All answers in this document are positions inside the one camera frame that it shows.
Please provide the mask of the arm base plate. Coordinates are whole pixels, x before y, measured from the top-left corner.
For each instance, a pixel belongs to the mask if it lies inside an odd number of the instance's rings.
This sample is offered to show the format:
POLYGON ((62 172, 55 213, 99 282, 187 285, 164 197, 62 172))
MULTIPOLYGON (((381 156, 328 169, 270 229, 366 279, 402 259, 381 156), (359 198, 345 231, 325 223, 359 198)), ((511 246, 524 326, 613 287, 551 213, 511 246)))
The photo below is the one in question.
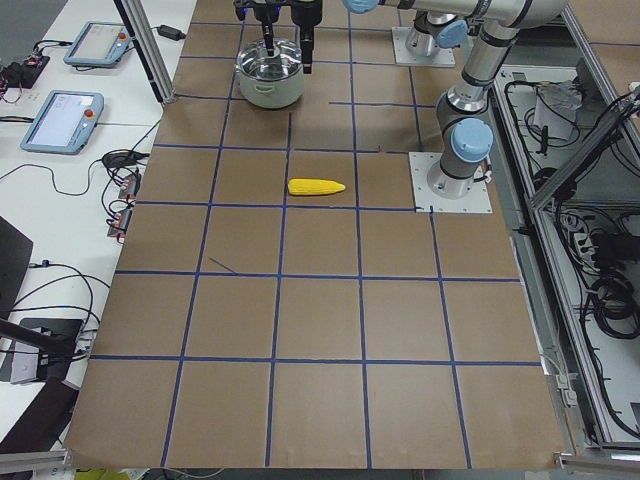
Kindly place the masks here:
POLYGON ((457 180, 445 175, 439 152, 410 152, 409 165, 414 208, 420 213, 491 214, 484 171, 477 166, 474 176, 457 180))
POLYGON ((440 48, 434 38, 413 27, 393 27, 392 40, 395 63, 400 66, 453 68, 452 49, 440 48))

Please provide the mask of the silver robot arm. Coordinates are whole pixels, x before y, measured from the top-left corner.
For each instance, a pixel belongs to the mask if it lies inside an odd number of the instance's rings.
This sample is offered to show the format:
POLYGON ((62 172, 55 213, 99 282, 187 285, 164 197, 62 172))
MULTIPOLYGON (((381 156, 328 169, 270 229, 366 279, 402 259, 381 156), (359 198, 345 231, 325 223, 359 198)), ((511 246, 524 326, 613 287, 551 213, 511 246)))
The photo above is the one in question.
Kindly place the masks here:
POLYGON ((518 33, 539 27, 558 16, 566 7, 559 0, 510 1, 346 1, 352 13, 364 14, 378 6, 401 10, 455 14, 484 20, 463 67, 461 80, 445 94, 446 109, 463 116, 475 115, 485 108, 486 92, 514 44, 518 33))
MULTIPOLYGON (((246 12, 252 10, 262 25, 264 41, 269 53, 275 49, 273 24, 279 19, 280 9, 291 9, 291 20, 300 30, 299 46, 306 63, 311 63, 314 50, 314 29, 322 22, 322 1, 234 1, 236 16, 244 20, 246 12)), ((400 1, 398 9, 416 10, 414 30, 430 36, 439 48, 454 48, 460 45, 468 32, 464 19, 454 14, 438 14, 418 8, 412 1, 400 1)))

